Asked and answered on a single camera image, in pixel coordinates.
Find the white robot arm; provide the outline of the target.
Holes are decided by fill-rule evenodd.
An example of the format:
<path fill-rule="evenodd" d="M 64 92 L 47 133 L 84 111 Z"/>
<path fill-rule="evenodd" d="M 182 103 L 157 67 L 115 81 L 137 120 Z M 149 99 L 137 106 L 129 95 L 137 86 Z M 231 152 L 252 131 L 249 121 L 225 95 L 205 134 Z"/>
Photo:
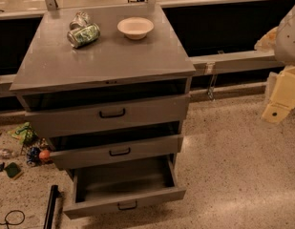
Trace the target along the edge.
<path fill-rule="evenodd" d="M 269 76 L 271 95 L 262 119 L 269 123 L 283 121 L 295 108 L 295 5 L 278 27 L 267 32 L 254 46 L 256 51 L 273 51 L 284 64 L 278 74 Z"/>

